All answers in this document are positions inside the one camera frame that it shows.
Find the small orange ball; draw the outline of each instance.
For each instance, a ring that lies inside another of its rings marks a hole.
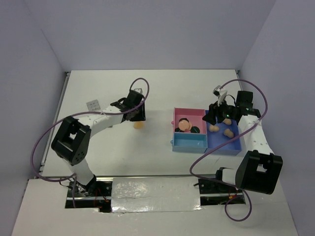
[[[182,120],[178,123],[178,127],[182,131],[187,131],[189,129],[189,122],[187,120]]]
[[[144,126],[144,123],[142,121],[136,121],[133,124],[133,128],[135,128],[135,129],[141,129],[143,126]]]

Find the purple compartment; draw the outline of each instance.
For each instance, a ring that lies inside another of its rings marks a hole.
[[[210,123],[206,122],[207,124],[207,139],[208,139],[208,148],[206,152],[210,151],[211,149],[227,142],[230,140],[229,137],[225,136],[223,132],[225,129],[230,129],[234,136],[239,135],[238,126],[235,120],[231,120],[231,125],[226,125],[224,123],[217,123],[216,126],[220,128],[218,132],[210,132],[209,126]],[[239,139],[221,147],[220,149],[213,152],[213,154],[222,154],[222,155],[237,155],[242,150],[241,141]]]

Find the pink compartment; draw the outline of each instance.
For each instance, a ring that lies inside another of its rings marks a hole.
[[[175,108],[173,132],[175,132],[175,128],[178,128],[179,120],[187,118],[193,126],[197,126],[200,129],[200,134],[207,134],[207,124],[202,120],[205,114],[206,112],[203,109]]]

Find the brown toy item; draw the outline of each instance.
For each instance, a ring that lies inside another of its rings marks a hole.
[[[230,139],[231,139],[231,138],[234,138],[234,134],[233,134],[233,132],[232,132],[230,129],[226,129],[226,130],[223,132],[223,134],[224,134],[225,136],[228,136]]]
[[[222,121],[224,124],[226,125],[231,125],[232,121],[230,119],[224,119],[224,121]]]
[[[144,123],[142,121],[135,121],[133,124],[133,128],[135,129],[141,129],[144,126]]]
[[[219,127],[218,126],[216,126],[216,125],[211,125],[210,124],[210,126],[209,126],[209,131],[210,132],[218,132],[219,131]]]

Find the tan toy ball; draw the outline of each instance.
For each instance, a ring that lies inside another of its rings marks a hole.
[[[211,125],[209,126],[209,131],[210,132],[218,132],[220,130],[220,128],[216,125]]]
[[[232,121],[230,119],[224,119],[223,123],[226,125],[231,125]]]
[[[231,138],[234,138],[234,134],[233,134],[233,132],[232,132],[230,129],[226,129],[226,130],[223,132],[223,134],[224,134],[225,136],[228,136],[230,139],[231,139]]]

